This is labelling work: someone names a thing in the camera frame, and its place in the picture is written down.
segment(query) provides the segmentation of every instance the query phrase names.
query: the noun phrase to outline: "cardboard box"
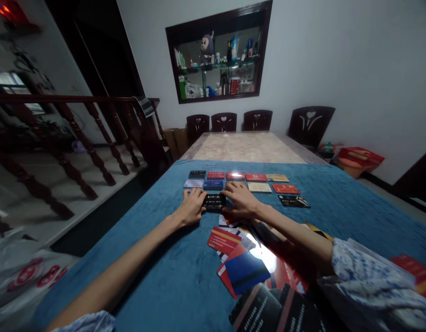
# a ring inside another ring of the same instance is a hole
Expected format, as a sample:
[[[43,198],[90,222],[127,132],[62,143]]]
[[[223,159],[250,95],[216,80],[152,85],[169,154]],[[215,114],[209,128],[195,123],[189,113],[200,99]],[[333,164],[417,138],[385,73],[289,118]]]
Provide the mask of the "cardboard box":
[[[186,129],[170,128],[163,131],[167,139],[173,161],[178,160],[188,150]]]

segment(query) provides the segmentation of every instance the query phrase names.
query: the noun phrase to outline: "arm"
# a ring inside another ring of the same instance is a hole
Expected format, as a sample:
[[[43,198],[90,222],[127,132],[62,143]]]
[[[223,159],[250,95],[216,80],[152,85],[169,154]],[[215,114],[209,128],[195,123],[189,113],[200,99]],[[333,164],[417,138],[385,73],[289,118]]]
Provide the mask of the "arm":
[[[240,218],[264,221],[300,247],[307,257],[316,264],[321,274],[325,276],[334,274],[331,264],[333,249],[331,241],[301,226],[270,205],[259,202],[242,183],[228,183],[221,193],[234,204],[233,207],[225,207],[224,212]]]
[[[200,221],[206,195],[202,189],[185,190],[181,206],[91,282],[46,331],[69,325],[85,314],[113,308],[153,251],[176,230]]]

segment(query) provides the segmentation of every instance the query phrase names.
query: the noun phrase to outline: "blue tablecloth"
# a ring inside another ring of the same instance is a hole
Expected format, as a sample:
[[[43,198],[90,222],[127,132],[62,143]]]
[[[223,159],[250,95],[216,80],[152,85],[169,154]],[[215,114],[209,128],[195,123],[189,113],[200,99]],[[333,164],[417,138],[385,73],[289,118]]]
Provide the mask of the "blue tablecloth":
[[[35,322],[41,328],[80,291],[182,202],[191,170],[285,174],[311,209],[283,207],[276,193],[256,193],[297,222],[334,237],[349,237],[390,258],[406,253],[426,265],[426,227],[330,165],[177,161],[122,219],[45,296]],[[235,300],[216,274],[221,262],[207,246],[218,214],[174,234],[152,256],[115,312],[116,331],[232,331]]]

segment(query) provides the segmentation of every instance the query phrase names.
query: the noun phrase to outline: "blue card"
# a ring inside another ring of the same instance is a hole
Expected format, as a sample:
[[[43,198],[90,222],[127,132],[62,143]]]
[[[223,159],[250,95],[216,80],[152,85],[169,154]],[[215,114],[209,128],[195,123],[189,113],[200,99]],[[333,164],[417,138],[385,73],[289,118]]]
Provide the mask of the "blue card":
[[[223,180],[207,179],[204,181],[204,190],[222,190]]]
[[[225,269],[236,295],[270,278],[264,262],[250,252],[225,261]]]

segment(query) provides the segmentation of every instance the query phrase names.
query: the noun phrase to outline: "hand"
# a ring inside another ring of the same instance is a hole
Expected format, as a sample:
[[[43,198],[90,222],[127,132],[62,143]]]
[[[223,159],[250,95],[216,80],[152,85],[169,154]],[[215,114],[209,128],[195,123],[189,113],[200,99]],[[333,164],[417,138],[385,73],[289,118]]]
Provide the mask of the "hand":
[[[234,207],[224,207],[222,211],[235,217],[256,219],[263,207],[263,203],[259,202],[241,182],[228,182],[221,194],[228,197],[234,204]]]
[[[200,188],[184,190],[184,200],[182,204],[170,216],[178,229],[200,221],[202,212],[206,211],[206,208],[202,206],[205,196],[207,196],[207,192]]]

